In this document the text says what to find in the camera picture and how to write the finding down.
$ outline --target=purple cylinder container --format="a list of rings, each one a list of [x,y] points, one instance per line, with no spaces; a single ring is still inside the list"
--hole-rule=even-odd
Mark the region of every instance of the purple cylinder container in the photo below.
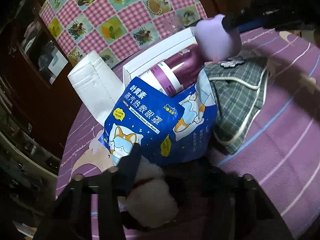
[[[192,44],[153,66],[140,76],[149,85],[173,97],[197,80],[204,58],[197,44]]]

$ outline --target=steam eye mask package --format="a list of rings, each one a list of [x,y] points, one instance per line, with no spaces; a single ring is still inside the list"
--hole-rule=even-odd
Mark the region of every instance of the steam eye mask package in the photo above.
[[[99,141],[114,165],[135,143],[159,166],[190,161],[205,154],[216,115],[204,70],[197,83],[172,98],[135,77],[106,119]]]

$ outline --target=shelf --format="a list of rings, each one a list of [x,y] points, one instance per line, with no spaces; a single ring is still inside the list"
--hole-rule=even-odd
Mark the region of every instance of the shelf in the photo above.
[[[41,79],[41,81],[46,85],[47,88],[50,88],[50,84],[49,81],[47,82],[43,76],[39,73],[39,70],[37,70],[37,68],[35,67],[35,65],[33,64],[33,62],[30,60],[30,58],[28,57],[28,55],[24,52],[23,48],[21,47],[20,43],[17,43],[17,46],[19,48],[20,53],[23,55],[24,59],[27,61],[27,63],[30,65],[30,67],[32,68],[32,70],[34,72],[36,72],[36,75]]]
[[[15,147],[15,145],[13,145],[6,138],[6,136],[2,132],[0,132],[0,142],[8,152],[15,155],[19,159],[19,161],[27,165],[32,170],[32,173],[39,174],[40,176],[48,179],[49,181],[53,181],[58,178],[57,175],[41,167],[39,164],[35,163],[33,160],[31,160],[25,154],[23,154],[17,147]]]

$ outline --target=purple bedsheet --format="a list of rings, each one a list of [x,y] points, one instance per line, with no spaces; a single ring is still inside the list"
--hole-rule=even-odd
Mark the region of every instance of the purple bedsheet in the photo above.
[[[262,28],[243,33],[241,38],[243,49],[254,49],[276,63],[276,78],[273,84],[269,81],[265,105],[239,151],[233,156],[226,156],[211,149],[208,157],[212,164],[226,172],[251,173],[297,238],[320,214],[320,95],[314,91],[314,86],[303,85],[300,80],[301,73],[314,78],[312,82],[320,77],[320,50],[293,34],[288,36],[288,43],[276,31]],[[122,78],[121,68],[115,72]],[[92,139],[101,130],[102,126],[82,105],[68,135],[59,170],[57,195],[67,185],[76,161],[84,152],[90,151]],[[99,174],[100,170],[86,164],[76,173],[92,176]],[[98,239],[96,203],[94,197],[92,239]],[[198,210],[201,210],[199,203],[194,212]],[[167,236],[199,239],[204,218],[199,212],[190,221],[158,230],[152,239]],[[150,233],[125,232],[127,239],[150,237]]]

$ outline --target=dark wooden furniture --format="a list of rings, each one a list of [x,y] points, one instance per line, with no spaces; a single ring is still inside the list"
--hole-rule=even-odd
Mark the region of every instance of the dark wooden furniture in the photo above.
[[[38,59],[50,40],[63,54],[38,16],[44,2],[26,0],[17,17],[1,32],[0,87],[12,103],[14,120],[24,131],[31,125],[30,137],[61,158],[81,100],[67,78],[73,68],[71,63],[67,63],[52,85],[39,73]],[[34,20],[39,21],[42,28],[25,53],[21,41],[26,27]]]
[[[250,7],[251,0],[214,0],[222,14],[237,12],[244,7]]]

